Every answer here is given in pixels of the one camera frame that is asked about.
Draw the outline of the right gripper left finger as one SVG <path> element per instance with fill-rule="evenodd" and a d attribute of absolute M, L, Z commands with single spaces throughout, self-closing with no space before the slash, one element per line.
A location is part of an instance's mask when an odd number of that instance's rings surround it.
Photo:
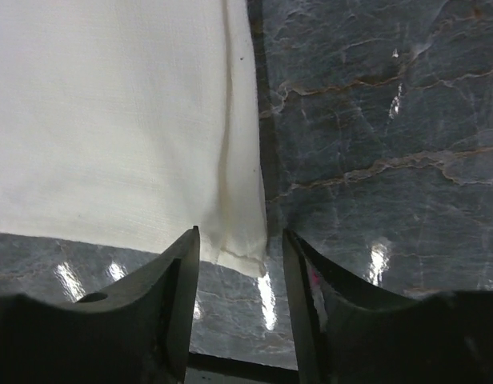
<path fill-rule="evenodd" d="M 181 383 L 200 236 L 76 302 L 0 296 L 0 383 Z"/>

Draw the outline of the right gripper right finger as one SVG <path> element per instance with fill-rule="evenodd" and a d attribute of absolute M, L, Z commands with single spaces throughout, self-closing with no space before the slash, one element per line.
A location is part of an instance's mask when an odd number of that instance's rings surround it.
<path fill-rule="evenodd" d="M 493 291 L 407 298 L 292 230 L 283 269 L 302 383 L 493 383 Z"/>

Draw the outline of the white cloth napkin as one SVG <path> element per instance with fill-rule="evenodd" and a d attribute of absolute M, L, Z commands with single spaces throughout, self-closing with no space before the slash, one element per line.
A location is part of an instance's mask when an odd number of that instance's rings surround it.
<path fill-rule="evenodd" d="M 244 1 L 0 1 L 0 232 L 264 275 Z"/>

